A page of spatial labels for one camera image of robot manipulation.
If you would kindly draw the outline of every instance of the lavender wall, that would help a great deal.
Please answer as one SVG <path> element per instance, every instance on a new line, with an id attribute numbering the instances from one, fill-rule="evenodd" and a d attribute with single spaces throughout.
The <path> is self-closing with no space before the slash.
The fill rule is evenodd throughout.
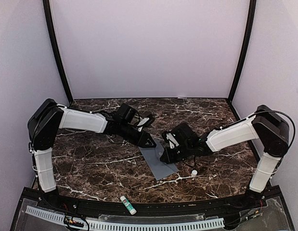
<path id="1" fill-rule="evenodd" d="M 46 98 L 67 103 L 41 0 L 0 0 L 0 231 L 34 177 L 26 124 Z"/>
<path id="2" fill-rule="evenodd" d="M 227 97 L 248 0 L 52 0 L 77 98 Z"/>
<path id="3" fill-rule="evenodd" d="M 285 196 L 298 230 L 298 0 L 258 1 L 234 106 L 247 116 L 258 105 L 289 114 L 297 138 L 272 179 Z M 258 150 L 262 146 L 256 143 Z"/>

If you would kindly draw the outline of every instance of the black cable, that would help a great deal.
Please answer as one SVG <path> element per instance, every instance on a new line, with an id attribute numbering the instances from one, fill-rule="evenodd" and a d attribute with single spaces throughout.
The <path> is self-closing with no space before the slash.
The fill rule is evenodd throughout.
<path id="1" fill-rule="evenodd" d="M 188 167 L 195 167 L 195 166 L 196 166 L 196 156 L 194 155 L 194 166 L 189 165 L 188 163 L 184 162 L 183 160 L 182 160 L 182 162 L 183 162 L 184 164 L 186 164 Z"/>
<path id="2" fill-rule="evenodd" d="M 90 231 L 89 223 L 87 222 L 87 220 L 85 218 L 82 217 L 82 215 L 79 215 L 77 213 L 73 213 L 73 212 L 70 212 L 70 211 L 67 211 L 67 210 L 63 210 L 63 209 L 60 209 L 60 208 L 56 208 L 56 207 L 52 206 L 51 204 L 49 204 L 49 202 L 45 199 L 45 197 L 43 195 L 43 190 L 42 190 L 42 188 L 39 184 L 39 178 L 38 177 L 37 177 L 37 181 L 38 181 L 39 191 L 41 192 L 41 197 L 49 207 L 53 208 L 56 211 L 63 212 L 65 216 L 67 216 L 67 214 L 70 214 L 70 215 L 72 215 L 71 217 L 76 217 L 76 218 L 81 219 L 82 221 L 84 221 L 87 224 L 87 227 L 88 227 L 87 231 Z"/>
<path id="3" fill-rule="evenodd" d="M 248 210 L 247 212 L 245 212 L 243 215 L 241 215 L 239 218 L 229 222 L 229 223 L 226 223 L 224 225 L 228 225 L 228 226 L 238 226 L 239 224 L 242 224 L 243 222 L 247 221 L 246 219 L 242 220 L 242 221 L 239 221 L 239 223 L 235 223 L 233 224 L 234 222 L 242 219 L 243 217 L 245 217 L 248 213 L 250 213 L 255 207 L 257 206 L 257 203 L 250 209 Z"/>
<path id="4" fill-rule="evenodd" d="M 292 120 L 292 118 L 290 116 L 288 116 L 286 113 L 283 113 L 283 112 L 280 112 L 280 111 L 275 111 L 275 110 L 269 110 L 269 111 L 260 111 L 260 112 L 255 112 L 254 114 L 250 115 L 248 118 L 251 118 L 255 115 L 259 115 L 259 114 L 262 114 L 262 113 L 277 113 L 277 114 L 281 114 L 285 117 L 287 117 L 291 123 L 292 123 L 292 126 L 293 126 L 293 136 L 292 136 L 292 140 L 288 146 L 288 149 L 287 151 L 289 150 L 289 148 L 292 146 L 293 144 L 293 141 L 294 141 L 294 138 L 295 138 L 295 133 L 296 133 L 296 128 L 295 128 L 295 124 L 294 124 L 294 121 Z"/>

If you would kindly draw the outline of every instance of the white bottle cap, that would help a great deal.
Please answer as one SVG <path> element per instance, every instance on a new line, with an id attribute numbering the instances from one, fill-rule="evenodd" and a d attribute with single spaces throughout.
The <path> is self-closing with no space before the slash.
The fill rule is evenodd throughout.
<path id="1" fill-rule="evenodd" d="M 133 209 L 130 210 L 130 213 L 131 213 L 132 215 L 134 215 L 135 213 L 137 213 L 137 211 L 133 208 Z"/>
<path id="2" fill-rule="evenodd" d="M 192 173 L 191 173 L 192 177 L 197 176 L 197 173 L 198 173 L 197 170 L 193 170 Z"/>

